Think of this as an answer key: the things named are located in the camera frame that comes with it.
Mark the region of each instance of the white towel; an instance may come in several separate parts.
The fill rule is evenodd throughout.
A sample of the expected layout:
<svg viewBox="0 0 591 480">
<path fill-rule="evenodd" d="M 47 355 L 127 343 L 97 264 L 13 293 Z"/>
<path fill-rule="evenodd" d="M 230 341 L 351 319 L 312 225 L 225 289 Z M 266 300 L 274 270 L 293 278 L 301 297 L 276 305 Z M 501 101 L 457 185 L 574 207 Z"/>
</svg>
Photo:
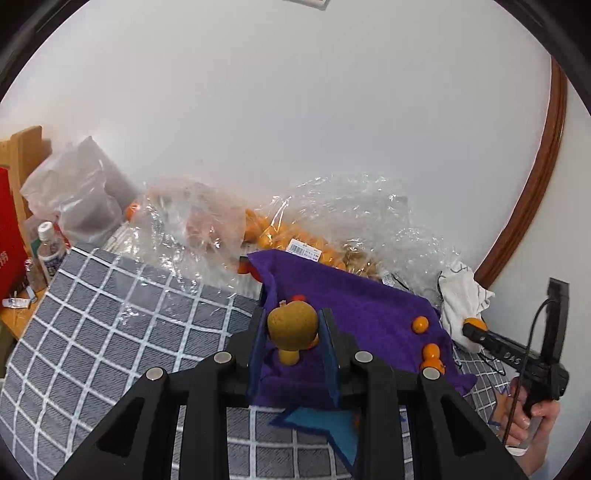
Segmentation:
<svg viewBox="0 0 591 480">
<path fill-rule="evenodd" d="M 474 272 L 459 260 L 439 275 L 439 289 L 443 298 L 441 324 L 452 340 L 470 353 L 478 353 L 482 346 L 472 342 L 462 333 L 464 320 L 481 319 L 495 294 L 481 287 L 474 280 Z"/>
</svg>

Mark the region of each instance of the brown wooden trim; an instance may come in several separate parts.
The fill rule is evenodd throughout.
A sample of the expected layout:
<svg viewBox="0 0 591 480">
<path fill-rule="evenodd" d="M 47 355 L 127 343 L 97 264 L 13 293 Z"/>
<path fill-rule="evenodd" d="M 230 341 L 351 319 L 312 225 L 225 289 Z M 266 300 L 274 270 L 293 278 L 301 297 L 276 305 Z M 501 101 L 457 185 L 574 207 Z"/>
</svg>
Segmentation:
<svg viewBox="0 0 591 480">
<path fill-rule="evenodd" d="M 484 288 L 492 285 L 519 246 L 540 207 L 556 165 L 566 116 L 567 81 L 553 58 L 551 71 L 550 101 L 534 166 L 509 222 L 474 275 Z"/>
</svg>

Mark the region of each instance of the white wall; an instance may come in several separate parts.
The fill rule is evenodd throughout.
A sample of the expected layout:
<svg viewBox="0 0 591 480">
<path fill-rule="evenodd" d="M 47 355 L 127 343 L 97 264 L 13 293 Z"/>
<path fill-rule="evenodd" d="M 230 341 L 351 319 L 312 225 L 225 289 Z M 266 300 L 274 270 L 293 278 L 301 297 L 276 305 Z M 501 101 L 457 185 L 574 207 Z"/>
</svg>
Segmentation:
<svg viewBox="0 0 591 480">
<path fill-rule="evenodd" d="M 92 0 L 18 76 L 0 137 L 93 135 L 138 184 L 190 175 L 251 197 L 379 173 L 476 267 L 531 169 L 549 71 L 492 0 Z"/>
<path fill-rule="evenodd" d="M 532 317 L 546 297 L 549 277 L 570 283 L 562 363 L 570 382 L 551 436 L 548 478 L 560 471 L 591 420 L 591 116 L 572 87 L 556 169 L 540 209 L 514 256 L 492 287 L 491 328 L 526 343 Z M 544 333 L 534 337 L 539 351 Z"/>
</svg>

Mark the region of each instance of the purple towel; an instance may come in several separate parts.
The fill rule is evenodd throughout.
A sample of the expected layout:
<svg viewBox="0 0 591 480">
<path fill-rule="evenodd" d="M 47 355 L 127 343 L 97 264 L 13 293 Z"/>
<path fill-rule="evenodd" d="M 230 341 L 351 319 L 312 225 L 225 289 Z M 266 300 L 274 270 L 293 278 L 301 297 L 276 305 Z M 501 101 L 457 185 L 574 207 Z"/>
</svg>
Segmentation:
<svg viewBox="0 0 591 480">
<path fill-rule="evenodd" d="M 267 289 L 267 312 L 280 300 L 305 295 L 316 310 L 332 309 L 339 329 L 351 333 L 361 350 L 377 355 L 392 367 L 418 372 L 423 346 L 436 343 L 446 366 L 445 377 L 455 389 L 464 395 L 476 383 L 474 375 L 458 373 L 452 358 L 452 340 L 426 299 L 280 250 L 256 252 L 248 257 Z M 428 318 L 429 329 L 417 335 L 411 324 L 421 315 Z M 329 408 L 332 404 L 319 349 L 301 351 L 300 362 L 285 367 L 268 341 L 255 403 Z"/>
</svg>

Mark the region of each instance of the blue felt cloth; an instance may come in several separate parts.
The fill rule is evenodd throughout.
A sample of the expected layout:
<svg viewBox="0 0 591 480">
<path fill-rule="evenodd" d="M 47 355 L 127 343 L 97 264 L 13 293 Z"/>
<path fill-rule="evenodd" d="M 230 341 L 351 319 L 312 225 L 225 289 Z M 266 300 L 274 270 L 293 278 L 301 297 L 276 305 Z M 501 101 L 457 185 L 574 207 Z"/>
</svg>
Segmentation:
<svg viewBox="0 0 591 480">
<path fill-rule="evenodd" d="M 290 408 L 271 422 L 299 432 L 326 436 L 333 450 L 345 467 L 353 474 L 357 456 L 358 435 L 355 430 L 355 412 L 352 410 L 315 410 L 313 408 Z"/>
</svg>

